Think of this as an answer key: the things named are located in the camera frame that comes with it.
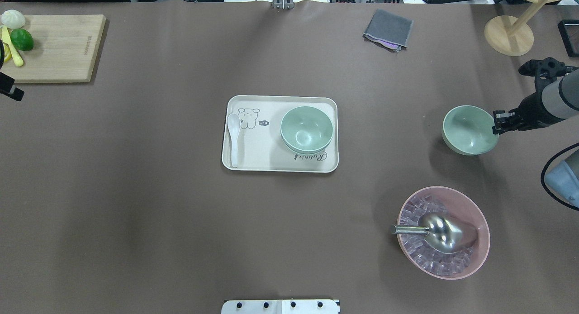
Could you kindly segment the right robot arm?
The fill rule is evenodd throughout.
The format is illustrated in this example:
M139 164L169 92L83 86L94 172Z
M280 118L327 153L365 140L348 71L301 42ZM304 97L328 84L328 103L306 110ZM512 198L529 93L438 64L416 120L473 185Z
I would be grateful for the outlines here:
M493 133L544 129L578 118L578 68L552 59L534 60L519 69L534 79L534 93L519 106L495 110ZM542 166L540 184L548 196L578 211L578 143L558 151Z

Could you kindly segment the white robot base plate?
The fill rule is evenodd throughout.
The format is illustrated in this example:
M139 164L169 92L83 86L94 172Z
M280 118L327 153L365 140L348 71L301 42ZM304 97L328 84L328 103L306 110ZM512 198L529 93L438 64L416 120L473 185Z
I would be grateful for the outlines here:
M340 302L332 299L229 300L222 314L339 314Z

